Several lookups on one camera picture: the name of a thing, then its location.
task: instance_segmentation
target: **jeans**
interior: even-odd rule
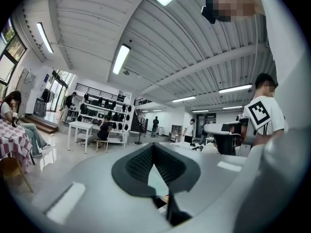
[[[87,139],[87,145],[90,145],[95,140],[101,141],[101,139],[97,136],[97,134],[94,134]]]
[[[67,105],[65,105],[63,116],[62,116],[62,121],[63,122],[66,122],[66,119],[67,119],[67,116],[68,116],[68,112],[69,112],[69,108],[67,107]]]
[[[39,148],[42,148],[46,145],[46,141],[42,138],[37,130],[37,127],[33,123],[21,123],[21,126],[25,129],[26,134],[31,141],[33,146],[33,155],[38,155],[40,153],[38,145]]]
[[[157,127],[156,128],[152,128],[151,136],[152,135],[154,135],[154,136],[156,135],[156,130],[157,130]]]
[[[200,142],[199,144],[202,145],[204,144],[205,145],[205,139],[207,138],[207,135],[201,135],[201,139],[200,139]]]

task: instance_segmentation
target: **person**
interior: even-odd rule
[[[64,107],[64,112],[63,112],[63,118],[62,118],[62,121],[63,123],[66,122],[66,119],[67,119],[67,115],[68,115],[68,112],[69,112],[69,109],[72,105],[74,105],[72,103],[72,98],[74,98],[75,96],[77,95],[76,92],[73,92],[71,95],[67,96],[66,97],[66,100],[65,100],[65,107]]]
[[[152,126],[151,136],[156,136],[157,127],[158,127],[158,125],[159,125],[159,120],[157,119],[157,116],[155,117],[153,123],[154,123],[154,124],[153,124],[153,126]]]
[[[258,144],[265,144],[270,140],[270,138],[282,135],[285,128],[284,115],[281,108],[273,97],[276,89],[276,83],[274,82],[272,77],[266,73],[261,73],[256,78],[255,88],[256,93],[254,99],[250,102],[250,105],[256,104],[257,102],[261,101],[264,104],[265,109],[269,113],[271,121],[258,130],[254,141],[254,146]],[[248,111],[246,109],[244,109],[243,116],[249,117]],[[247,126],[242,126],[242,141],[246,136],[246,131]]]
[[[275,98],[285,115],[289,128],[307,127],[310,122],[310,96],[301,99],[301,90],[309,90],[310,49],[294,16],[282,0],[206,0],[202,15],[211,24],[264,15],[270,49],[276,64],[278,89]],[[298,83],[289,88],[288,82]]]
[[[206,125],[206,123],[203,124],[203,126],[202,126],[201,139],[200,139],[200,142],[199,142],[200,145],[202,145],[203,143],[205,143],[205,139],[207,138],[207,133],[204,131],[204,125]]]
[[[6,119],[10,123],[13,122],[13,113],[18,113],[19,106],[21,104],[21,93],[19,91],[11,92],[5,97],[3,103],[1,104],[0,117],[1,119]],[[38,158],[42,156],[42,153],[38,149],[38,145],[42,150],[49,149],[50,144],[42,138],[38,129],[33,123],[20,123],[20,125],[25,129],[31,144],[33,146],[32,152],[33,157]]]
[[[110,131],[112,130],[112,126],[110,123],[111,117],[110,116],[105,116],[104,121],[102,122],[101,126],[100,126],[100,131],[95,134],[92,135],[91,137],[89,137],[87,139],[87,145],[90,145],[93,141],[95,140],[102,140],[102,141],[106,141],[108,138],[108,135],[110,133]],[[85,146],[86,142],[80,142],[79,145],[80,146]]]
[[[195,123],[195,119],[191,119],[188,126],[185,127],[183,136],[185,137],[185,142],[192,143],[193,131]]]

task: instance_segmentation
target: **trash can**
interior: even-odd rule
[[[159,135],[163,135],[164,132],[164,128],[163,127],[159,127]]]

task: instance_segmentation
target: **wooden step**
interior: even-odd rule
[[[29,119],[27,117],[23,117],[21,120],[24,123],[33,123],[37,127],[38,130],[41,130],[41,131],[43,131],[45,133],[48,133],[48,134],[52,134],[52,133],[55,133],[55,132],[58,131],[58,129],[57,130],[55,130],[55,129],[52,130],[52,129],[48,128],[48,127],[45,127],[42,124],[39,124],[39,123],[36,123],[35,121],[32,121],[31,119]]]
[[[58,127],[55,126],[55,125],[52,125],[52,124],[49,124],[43,120],[40,120],[39,118],[37,117],[34,117],[34,116],[26,116],[26,118],[30,119],[31,121],[35,122],[35,124],[41,124],[43,125],[44,127],[46,128],[49,128],[51,130],[55,130],[55,131],[58,131]]]

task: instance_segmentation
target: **railing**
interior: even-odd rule
[[[108,92],[105,92],[105,91],[101,91],[101,90],[98,90],[98,89],[86,86],[84,84],[77,83],[76,90],[77,91],[82,91],[82,92],[85,92],[85,93],[87,92],[87,93],[89,93],[91,95],[102,97],[104,99],[110,99],[110,100],[124,102],[124,98],[121,97],[121,96],[117,96],[117,95],[114,95],[114,94],[111,94],[111,93],[108,93]]]
[[[147,99],[139,99],[139,100],[135,100],[134,105],[138,106],[138,105],[147,104],[147,103],[152,103],[152,101],[147,100]]]
[[[141,128],[143,132],[147,132],[148,120],[145,119],[140,110],[136,110],[136,112],[139,123],[141,122]]]

